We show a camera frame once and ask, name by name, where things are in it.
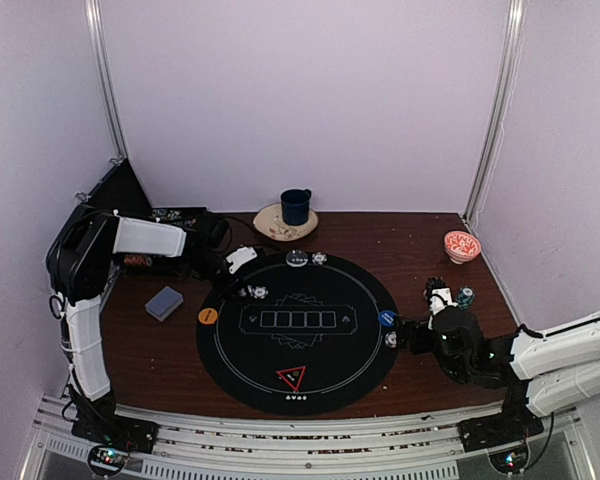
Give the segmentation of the blue ten poker chip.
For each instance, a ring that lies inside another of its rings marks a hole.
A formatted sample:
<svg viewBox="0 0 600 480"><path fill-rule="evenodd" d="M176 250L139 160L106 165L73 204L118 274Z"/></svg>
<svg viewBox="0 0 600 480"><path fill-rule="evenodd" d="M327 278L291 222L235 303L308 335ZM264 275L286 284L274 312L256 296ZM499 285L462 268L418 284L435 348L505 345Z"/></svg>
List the blue ten poker chip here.
<svg viewBox="0 0 600 480"><path fill-rule="evenodd" d="M398 346L397 334L395 331L388 332L384 337L385 345L391 349Z"/></svg>

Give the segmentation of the blue small blind button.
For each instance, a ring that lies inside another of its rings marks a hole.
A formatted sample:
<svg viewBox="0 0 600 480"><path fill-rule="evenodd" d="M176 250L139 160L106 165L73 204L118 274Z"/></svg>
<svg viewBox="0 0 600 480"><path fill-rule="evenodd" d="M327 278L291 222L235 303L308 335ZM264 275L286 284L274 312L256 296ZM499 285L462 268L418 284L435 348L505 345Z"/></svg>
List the blue small blind button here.
<svg viewBox="0 0 600 480"><path fill-rule="evenodd" d="M378 322L384 327L393 327L398 314L392 310L383 310L378 314Z"/></svg>

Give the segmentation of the orange big blind button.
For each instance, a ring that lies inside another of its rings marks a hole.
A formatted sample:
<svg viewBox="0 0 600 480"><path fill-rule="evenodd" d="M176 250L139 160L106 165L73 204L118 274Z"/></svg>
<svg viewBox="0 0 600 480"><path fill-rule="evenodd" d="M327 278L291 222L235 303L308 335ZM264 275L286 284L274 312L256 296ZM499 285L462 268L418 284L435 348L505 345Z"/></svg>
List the orange big blind button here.
<svg viewBox="0 0 600 480"><path fill-rule="evenodd" d="M214 325L218 318L218 311L211 307L201 309L197 316L198 322L202 325Z"/></svg>

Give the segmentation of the red triangle all-in marker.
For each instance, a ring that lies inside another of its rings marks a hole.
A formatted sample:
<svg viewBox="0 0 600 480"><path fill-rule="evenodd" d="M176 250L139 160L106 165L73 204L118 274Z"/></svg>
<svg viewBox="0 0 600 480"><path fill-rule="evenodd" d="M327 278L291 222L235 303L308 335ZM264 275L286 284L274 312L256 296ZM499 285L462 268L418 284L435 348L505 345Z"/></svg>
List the red triangle all-in marker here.
<svg viewBox="0 0 600 480"><path fill-rule="evenodd" d="M282 370L277 370L277 377L282 380L293 392L298 392L302 386L307 367L297 366Z"/></svg>

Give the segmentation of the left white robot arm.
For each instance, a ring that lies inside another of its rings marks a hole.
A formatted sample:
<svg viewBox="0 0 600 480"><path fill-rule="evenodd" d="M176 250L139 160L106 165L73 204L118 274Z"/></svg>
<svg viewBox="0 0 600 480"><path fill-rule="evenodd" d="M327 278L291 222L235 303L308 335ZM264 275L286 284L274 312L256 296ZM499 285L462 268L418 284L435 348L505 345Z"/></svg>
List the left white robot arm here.
<svg viewBox="0 0 600 480"><path fill-rule="evenodd" d="M101 337L100 310L116 256L153 256L161 266L195 273L220 293L238 289L238 271L258 257L251 246L221 256L201 233L173 224L77 206L47 254L51 288L66 326L65 345L74 388L97 401L111 392Z"/></svg>

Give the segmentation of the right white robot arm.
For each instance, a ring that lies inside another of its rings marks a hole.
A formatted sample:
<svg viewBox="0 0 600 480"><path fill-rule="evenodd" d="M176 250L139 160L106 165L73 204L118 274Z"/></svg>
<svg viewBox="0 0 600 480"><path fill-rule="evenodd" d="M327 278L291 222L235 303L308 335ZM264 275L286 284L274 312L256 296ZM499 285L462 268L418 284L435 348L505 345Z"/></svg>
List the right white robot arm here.
<svg viewBox="0 0 600 480"><path fill-rule="evenodd" d="M507 389L504 411L492 423L499 440L515 440L531 417L600 394L600 310L550 329L519 325L511 334L488 338L449 288L428 291L426 301L428 318L395 317L386 344L432 354L459 384Z"/></svg>

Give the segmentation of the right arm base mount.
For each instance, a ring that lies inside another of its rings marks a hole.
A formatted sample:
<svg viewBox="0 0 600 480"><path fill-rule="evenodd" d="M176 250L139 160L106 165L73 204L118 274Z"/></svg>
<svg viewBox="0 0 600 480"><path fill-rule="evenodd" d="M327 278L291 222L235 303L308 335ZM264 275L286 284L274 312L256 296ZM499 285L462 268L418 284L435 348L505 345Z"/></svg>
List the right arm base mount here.
<svg viewBox="0 0 600 480"><path fill-rule="evenodd" d="M537 418L493 415L462 421L458 432L465 452L486 450L494 470L512 476L532 465L529 439L543 433L544 425Z"/></svg>

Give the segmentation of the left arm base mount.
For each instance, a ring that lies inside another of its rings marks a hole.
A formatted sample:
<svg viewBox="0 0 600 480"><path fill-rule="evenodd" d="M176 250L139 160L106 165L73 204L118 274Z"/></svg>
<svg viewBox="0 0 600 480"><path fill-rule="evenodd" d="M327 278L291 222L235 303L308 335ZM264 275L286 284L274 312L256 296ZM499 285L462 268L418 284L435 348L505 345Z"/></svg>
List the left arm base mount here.
<svg viewBox="0 0 600 480"><path fill-rule="evenodd" d="M89 424L80 419L73 423L73 436L94 443L87 454L87 466L101 477L122 472L133 453L153 452L159 426L155 422L118 417L114 427Z"/></svg>

